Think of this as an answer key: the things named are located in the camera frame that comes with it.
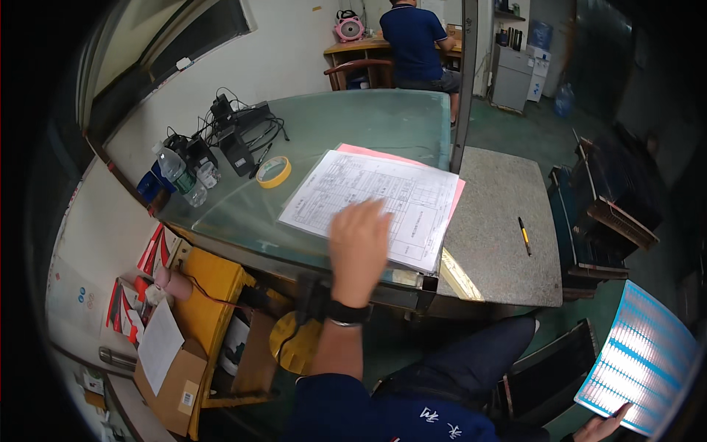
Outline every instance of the silver bracelet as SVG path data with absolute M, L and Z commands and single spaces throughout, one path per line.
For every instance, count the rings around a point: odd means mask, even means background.
M 355 327 L 357 325 L 361 325 L 358 322 L 341 322 L 341 321 L 337 321 L 337 320 L 331 319 L 331 318 L 328 318 L 328 319 L 340 327 Z

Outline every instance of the yellow pen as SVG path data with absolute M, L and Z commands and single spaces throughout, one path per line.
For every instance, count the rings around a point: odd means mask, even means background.
M 518 223 L 520 224 L 520 231 L 523 233 L 523 240 L 525 241 L 525 249 L 528 251 L 528 256 L 532 255 L 530 252 L 530 243 L 528 242 L 528 234 L 525 231 L 525 226 L 523 225 L 523 220 L 518 217 Z

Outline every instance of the green table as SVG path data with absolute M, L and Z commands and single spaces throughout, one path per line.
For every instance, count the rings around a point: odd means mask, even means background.
M 193 208 L 173 195 L 158 218 L 211 240 L 224 255 L 224 245 L 250 258 L 227 256 L 265 272 L 291 278 L 293 269 L 329 269 L 327 242 L 276 222 L 284 204 L 319 157 L 339 143 L 352 144 L 414 159 L 444 170 L 449 166 L 450 108 L 444 93 L 375 89 L 300 95 L 269 102 L 270 110 L 285 120 L 290 141 L 275 139 L 267 158 L 286 156 L 290 176 L 278 187 L 263 189 L 255 179 L 239 177 L 219 149 L 221 181 L 209 190 L 206 202 Z M 416 272 L 390 269 L 384 281 L 422 285 Z

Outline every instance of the hand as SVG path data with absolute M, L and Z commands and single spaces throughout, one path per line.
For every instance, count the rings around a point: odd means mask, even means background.
M 349 205 L 332 219 L 329 255 L 334 270 L 332 299 L 351 308 L 368 305 L 385 269 L 392 214 L 380 215 L 384 200 Z
M 601 416 L 594 416 L 592 419 L 589 419 L 586 424 L 582 425 L 582 427 L 572 435 L 572 438 L 575 442 L 601 441 L 619 428 L 619 424 L 624 420 L 631 406 L 633 406 L 633 404 L 630 402 L 623 404 L 613 417 L 607 419 Z

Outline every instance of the person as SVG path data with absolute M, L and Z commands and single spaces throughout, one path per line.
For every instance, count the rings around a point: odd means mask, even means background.
M 446 92 L 450 97 L 452 125 L 459 110 L 459 72 L 442 69 L 435 43 L 449 51 L 455 40 L 447 36 L 437 16 L 417 9 L 417 0 L 390 0 L 392 9 L 380 17 L 382 36 L 395 61 L 395 84 L 403 89 Z
M 391 214 L 383 201 L 349 205 L 329 234 L 333 301 L 368 306 L 387 262 Z M 531 317 L 508 318 L 393 373 L 369 396 L 363 387 L 361 324 L 327 318 L 309 376 L 296 383 L 288 441 L 548 441 L 546 430 L 496 426 L 481 407 L 535 333 Z M 610 419 L 596 416 L 569 436 L 596 442 L 610 435 L 628 404 Z

